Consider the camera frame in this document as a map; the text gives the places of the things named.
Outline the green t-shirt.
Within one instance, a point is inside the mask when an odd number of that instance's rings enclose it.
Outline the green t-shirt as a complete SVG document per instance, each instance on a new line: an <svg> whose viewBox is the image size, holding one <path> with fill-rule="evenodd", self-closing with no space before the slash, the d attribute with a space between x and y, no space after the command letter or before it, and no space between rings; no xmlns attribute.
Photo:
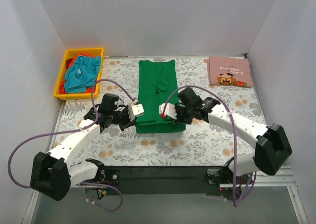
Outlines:
<svg viewBox="0 0 316 224"><path fill-rule="evenodd" d="M159 112L159 106L165 103L177 88L175 60L139 61L138 100L143 105L144 115L137 118L137 133L178 133L186 129L184 124L162 119Z"/></svg>

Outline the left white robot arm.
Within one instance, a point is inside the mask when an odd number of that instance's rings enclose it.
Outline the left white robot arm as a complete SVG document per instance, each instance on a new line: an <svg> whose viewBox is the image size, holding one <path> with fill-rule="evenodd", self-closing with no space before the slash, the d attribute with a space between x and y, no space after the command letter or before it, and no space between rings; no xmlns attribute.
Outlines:
<svg viewBox="0 0 316 224"><path fill-rule="evenodd" d="M124 105L119 104L117 95L105 94L101 103L94 105L84 116L77 132L47 153L39 152L34 157L30 187L60 201L74 185L84 181L104 183L106 172L102 162L88 158L74 165L74 159L110 125L118 125L124 131L134 126L137 117L143 114L143 106L137 100Z"/></svg>

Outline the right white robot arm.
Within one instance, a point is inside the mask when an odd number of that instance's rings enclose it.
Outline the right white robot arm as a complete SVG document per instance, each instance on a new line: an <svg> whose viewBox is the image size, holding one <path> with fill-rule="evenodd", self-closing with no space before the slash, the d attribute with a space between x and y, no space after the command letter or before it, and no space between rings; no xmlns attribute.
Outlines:
<svg viewBox="0 0 316 224"><path fill-rule="evenodd" d="M220 100L201 99L191 87L180 91L178 98L180 101L174 105L176 123L203 120L232 132L254 148L253 153L230 158L212 175L216 183L235 183L241 176L257 171L273 176L291 156L292 148L281 125L268 126L229 112Z"/></svg>

